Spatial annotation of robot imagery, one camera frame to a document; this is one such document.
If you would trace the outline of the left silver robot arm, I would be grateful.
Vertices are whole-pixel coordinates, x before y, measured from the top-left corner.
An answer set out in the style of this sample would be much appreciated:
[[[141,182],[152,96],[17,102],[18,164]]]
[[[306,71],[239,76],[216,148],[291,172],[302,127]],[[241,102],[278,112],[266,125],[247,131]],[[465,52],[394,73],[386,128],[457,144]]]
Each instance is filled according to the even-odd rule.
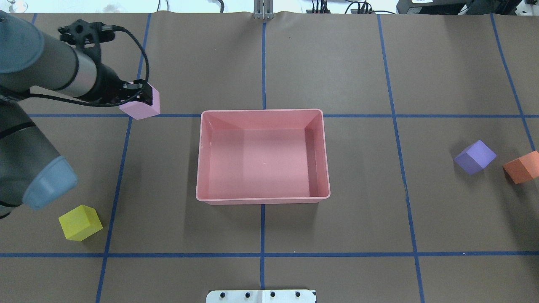
[[[141,52],[143,77],[123,80],[103,62],[102,44],[124,33]],[[47,100],[94,109],[119,108],[135,120],[160,114],[146,50],[127,28],[78,19],[58,37],[1,11],[1,218],[25,206],[40,210],[78,184],[75,170],[31,117]]]

